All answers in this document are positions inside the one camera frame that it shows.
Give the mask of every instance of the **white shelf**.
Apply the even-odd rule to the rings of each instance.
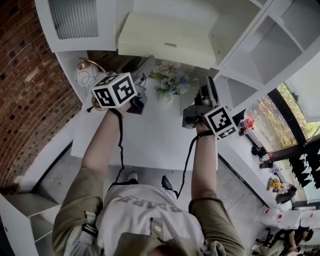
[[[37,242],[52,232],[54,226],[38,215],[30,217],[34,241]]]
[[[220,104],[230,109],[235,108],[258,91],[253,87],[224,75],[216,76],[214,84]]]
[[[302,54],[291,37],[269,16],[243,41],[226,70],[252,86],[267,84]]]
[[[250,31],[252,28],[250,25],[261,7],[250,0],[233,0],[231,3],[226,1],[226,6],[209,33],[217,66],[228,59],[245,32]]]
[[[36,250],[39,256],[54,256],[52,248],[52,233],[46,235],[35,243]]]
[[[26,217],[37,215],[58,205],[36,193],[11,194],[4,198]]]
[[[316,0],[295,0],[281,19],[303,50],[320,36],[320,4]]]
[[[264,7],[264,4],[267,2],[267,0],[250,0],[253,4],[258,6],[260,9]]]

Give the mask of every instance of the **yellow object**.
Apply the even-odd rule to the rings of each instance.
[[[272,188],[281,188],[282,187],[282,183],[281,182],[275,182],[271,184]]]

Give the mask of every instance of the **vase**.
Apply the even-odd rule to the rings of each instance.
[[[158,92],[158,101],[163,109],[168,109],[174,103],[174,96],[170,92]]]

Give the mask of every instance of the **brick wall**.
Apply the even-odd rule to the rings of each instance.
[[[49,49],[34,1],[0,3],[0,192],[14,193],[81,102]]]

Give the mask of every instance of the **sneaker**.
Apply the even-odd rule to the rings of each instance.
[[[130,181],[130,180],[136,180],[138,181],[138,174],[136,172],[131,172],[128,176],[128,178],[126,179],[126,181]]]
[[[254,245],[252,245],[251,250],[255,250],[255,249],[259,248],[262,245],[263,245],[262,243],[254,244]]]

